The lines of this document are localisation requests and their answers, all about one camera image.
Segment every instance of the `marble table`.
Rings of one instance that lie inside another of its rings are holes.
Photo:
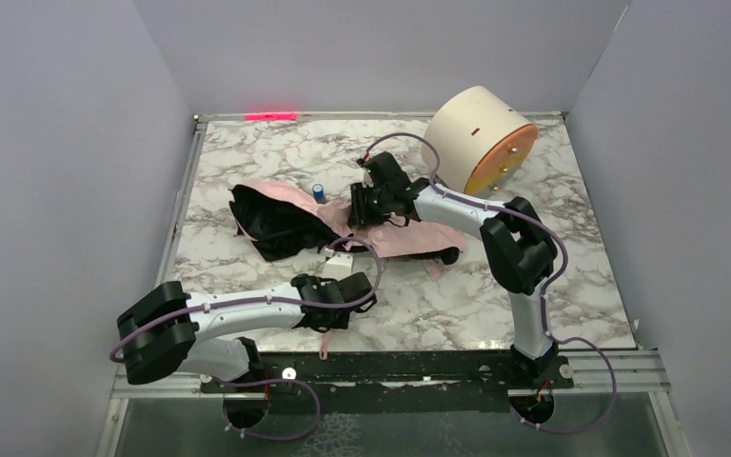
[[[570,264],[549,290],[550,322],[565,338],[580,335],[602,348],[633,348],[632,333],[609,266],[601,234],[561,117],[532,117],[539,139],[523,165],[492,198],[528,199],[543,221],[565,240]],[[348,199],[350,183],[362,179],[354,159],[374,139],[393,131],[424,134],[425,119],[308,120],[207,126],[186,222],[175,259],[174,279],[202,293],[269,288],[298,273],[320,272],[323,259],[304,251],[265,262],[241,236],[230,209],[229,188],[246,179],[284,179],[309,190],[321,183],[327,198]],[[427,174],[420,145],[410,138],[383,142],[411,179]],[[483,245],[467,237],[459,261],[433,281],[419,260],[385,262],[379,304],[352,314],[348,330],[334,330],[329,350],[430,350],[509,348],[514,337],[508,296],[494,281]],[[355,269],[373,262],[359,255]],[[321,335],[306,328],[245,333],[259,350],[317,351]]]

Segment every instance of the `cable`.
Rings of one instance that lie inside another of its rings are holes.
[[[606,357],[606,354],[603,353],[603,351],[591,343],[590,341],[579,337],[574,336],[571,338],[567,338],[566,340],[559,340],[555,336],[553,336],[553,333],[550,331],[550,328],[548,327],[548,315],[547,315],[547,302],[545,300],[547,288],[553,284],[554,281],[559,279],[564,274],[564,271],[567,269],[567,247],[564,245],[564,241],[562,238],[552,229],[550,229],[548,226],[543,224],[542,222],[534,219],[533,217],[529,217],[525,214],[522,214],[518,211],[515,211],[513,209],[508,209],[503,206],[499,205],[488,205],[487,207],[484,207],[484,205],[480,203],[476,203],[472,200],[469,200],[468,198],[464,198],[461,195],[453,194],[452,192],[448,192],[445,189],[440,188],[436,184],[436,173],[438,173],[439,167],[441,166],[441,155],[439,154],[436,147],[434,147],[429,141],[424,139],[424,137],[419,136],[415,133],[408,133],[404,131],[398,131],[395,133],[390,133],[388,135],[385,135],[383,137],[377,138],[373,143],[371,143],[368,148],[365,149],[365,154],[368,156],[371,153],[371,150],[374,149],[375,146],[382,143],[384,140],[387,140],[388,138],[394,138],[397,136],[406,136],[410,137],[416,140],[421,141],[425,144],[430,150],[433,152],[433,155],[436,157],[436,165],[433,167],[433,170],[430,172],[430,175],[428,177],[428,182],[430,186],[433,188],[433,190],[436,191],[436,193],[441,194],[444,198],[450,198],[452,200],[455,200],[457,202],[463,203],[465,205],[469,205],[471,207],[477,208],[477,209],[491,209],[493,211],[503,212],[505,214],[508,214],[512,217],[516,217],[518,219],[521,219],[523,221],[526,221],[529,224],[532,224],[534,227],[537,227],[538,229],[541,229],[545,233],[547,233],[548,236],[550,236],[553,241],[559,246],[559,251],[562,252],[562,264],[559,266],[559,269],[556,270],[555,273],[553,273],[543,284],[542,288],[540,289],[540,314],[542,315],[542,326],[544,334],[547,335],[548,338],[551,339],[554,343],[557,345],[566,345],[568,343],[572,343],[574,341],[578,341],[581,343],[584,343],[585,345],[589,346],[598,354],[601,356],[603,362],[606,364],[607,369],[609,370],[609,377],[612,380],[612,400],[609,402],[609,405],[607,406],[606,410],[602,413],[601,416],[599,416],[598,419],[593,421],[592,423],[578,428],[553,428],[548,426],[542,426],[540,424],[533,424],[527,420],[525,420],[523,417],[519,416],[519,413],[512,408],[511,410],[514,412],[514,414],[518,415],[520,417],[520,422],[529,426],[534,427],[537,430],[546,431],[548,433],[556,433],[556,434],[573,434],[573,433],[582,433],[588,430],[591,430],[606,421],[606,419],[609,417],[609,414],[612,413],[612,409],[615,407],[616,402],[618,401],[618,381],[615,378],[615,371],[612,368],[612,363],[609,362],[609,359]]]
[[[380,282],[383,278],[383,262],[380,260],[380,257],[377,255],[377,252],[374,250],[374,248],[366,243],[365,241],[361,240],[360,238],[355,238],[352,236],[345,236],[342,238],[338,238],[337,240],[333,241],[329,244],[330,248],[334,248],[335,246],[352,241],[354,243],[357,243],[359,245],[362,245],[365,249],[368,250],[368,252],[371,253],[371,256],[374,258],[374,263],[377,265],[377,276],[374,278],[374,285],[371,287],[371,290],[368,291],[368,293],[358,298],[357,300],[354,300],[353,302],[345,302],[345,303],[321,303],[321,302],[313,302],[311,300],[301,300],[297,298],[289,298],[289,297],[248,297],[248,298],[237,298],[234,300],[228,300],[226,302],[218,302],[213,303],[210,305],[211,309],[222,309],[222,308],[228,308],[233,307],[236,305],[249,305],[252,303],[261,303],[264,301],[269,302],[279,302],[279,303],[287,303],[291,305],[306,305],[308,307],[314,307],[314,308],[326,308],[326,309],[345,309],[345,308],[357,308],[363,303],[367,302],[371,299],[371,297],[374,296],[374,294],[377,293],[377,288],[380,286]],[[205,309],[201,305],[196,305],[194,307],[188,307],[183,309],[178,309],[177,311],[170,312],[168,314],[165,314],[157,319],[153,319],[152,321],[144,324],[143,326],[140,326],[133,332],[131,332],[128,336],[122,338],[121,341],[119,341],[119,344],[117,344],[113,349],[110,350],[109,358],[112,362],[115,362],[117,364],[121,364],[125,362],[125,359],[118,356],[118,353],[122,348],[128,345],[129,342],[133,341],[135,338],[137,338],[142,333],[149,331],[151,328],[154,328],[156,326],[159,326],[166,321],[169,321],[171,319],[174,319],[176,317],[183,316],[185,314],[191,314],[192,312],[203,312]]]
[[[265,379],[263,381],[254,381],[252,383],[230,383],[228,381],[223,381],[221,379],[214,378],[214,381],[219,383],[220,385],[224,387],[256,387],[256,386],[264,386],[264,385],[270,385],[270,384],[279,384],[279,383],[289,383],[289,384],[295,384],[298,387],[303,388],[307,392],[309,392],[309,395],[312,396],[312,400],[315,402],[315,417],[312,418],[312,423],[309,424],[309,427],[305,428],[302,431],[299,431],[298,433],[294,433],[292,435],[268,435],[266,433],[259,433],[257,431],[248,431],[243,428],[237,428],[234,425],[231,424],[231,421],[229,421],[226,409],[223,407],[223,420],[226,421],[226,431],[228,430],[234,430],[238,431],[240,433],[240,437],[244,436],[252,436],[254,438],[261,438],[263,440],[269,440],[269,441],[295,441],[301,438],[304,438],[308,434],[312,433],[312,431],[318,426],[318,424],[321,423],[321,399],[318,398],[318,394],[315,393],[315,390],[312,389],[312,387],[309,386],[309,384],[305,383],[304,381],[300,381],[298,379],[285,379],[285,378],[279,378],[279,379]]]

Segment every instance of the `gray wall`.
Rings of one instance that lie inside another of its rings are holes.
[[[197,112],[566,110],[627,0],[135,0]]]
[[[0,1],[0,456],[95,450],[191,129],[129,1]]]
[[[694,455],[731,455],[731,3],[635,0],[568,118]]]

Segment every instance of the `metal frame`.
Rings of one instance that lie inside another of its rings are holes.
[[[429,119],[433,111],[412,112],[378,112],[378,111],[351,111],[326,112],[307,111],[297,114],[298,120],[322,119]],[[558,111],[530,112],[526,117],[559,117]],[[188,152],[187,167],[178,190],[174,211],[169,223],[169,234],[161,265],[155,278],[155,286],[169,278],[175,262],[181,227],[186,219],[189,197],[191,195],[194,178],[197,174],[200,154],[206,139],[207,126],[212,121],[242,121],[245,115],[240,114],[209,114],[194,116],[197,122],[191,148]],[[571,389],[557,389],[558,395],[573,395],[600,393],[611,391],[609,374],[602,358],[595,352],[562,350],[561,355],[567,356],[574,369],[573,380],[575,386]],[[618,380],[618,392],[645,392],[649,394],[652,408],[660,429],[663,442],[669,457],[688,457],[687,443],[682,428],[671,403],[669,393],[671,385],[665,373],[660,354],[656,350],[611,350],[606,352],[607,357],[615,369]],[[113,388],[110,394],[108,413],[105,419],[102,436],[95,455],[97,457],[113,457],[119,446],[123,424],[127,417],[128,403],[132,399],[144,398],[250,398],[260,396],[258,393],[231,393],[206,394],[200,391],[199,376],[185,373],[175,373],[168,378],[144,386],[131,386],[123,368],[117,370]],[[511,389],[509,396],[530,395],[535,393],[529,389]]]

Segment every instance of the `black fabric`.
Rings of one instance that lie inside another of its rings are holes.
[[[289,202],[275,200],[247,186],[234,186],[228,202],[237,224],[268,262],[286,259],[306,248],[319,248],[338,238],[321,219]]]

